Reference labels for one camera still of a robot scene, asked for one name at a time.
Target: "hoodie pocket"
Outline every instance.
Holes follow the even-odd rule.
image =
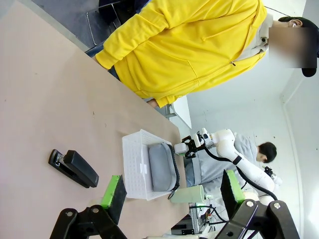
[[[197,75],[188,60],[172,56],[166,48],[160,48],[154,43],[145,42],[145,50],[149,53],[145,68],[148,92],[153,93],[183,93],[198,87]]]

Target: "black mount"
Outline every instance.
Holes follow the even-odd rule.
[[[268,206],[245,200],[216,239],[242,239],[247,230],[259,231],[265,239],[299,239],[294,221],[283,201]]]
[[[101,205],[80,213],[72,208],[62,210],[50,239],[87,239],[95,235],[102,239],[127,239]]]

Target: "wooden table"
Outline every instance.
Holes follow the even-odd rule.
[[[122,137],[141,128],[172,144],[179,132],[104,68],[20,3],[0,19],[0,238],[49,238],[60,211],[85,209],[123,174]],[[48,164],[78,151],[100,176],[86,189]],[[181,186],[183,161],[177,158]],[[188,213],[167,197],[126,199],[129,239],[159,236]]]

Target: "hoodie sleeve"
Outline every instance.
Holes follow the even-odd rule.
[[[174,103],[180,96],[166,96],[160,99],[155,99],[160,108]]]
[[[152,0],[140,14],[135,14],[105,41],[96,54],[106,69],[122,60],[138,45],[182,23],[214,19],[228,13],[233,0]]]

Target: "seated person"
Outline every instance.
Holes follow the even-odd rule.
[[[277,155],[277,149],[272,143],[266,142],[256,147],[251,139],[237,133],[235,133],[234,146],[251,163],[256,161],[270,163]],[[201,150],[185,166],[187,186],[192,187],[201,184],[204,187],[205,194],[213,194],[220,188],[224,170],[233,170],[238,181],[243,181],[233,163],[215,160],[205,150]]]

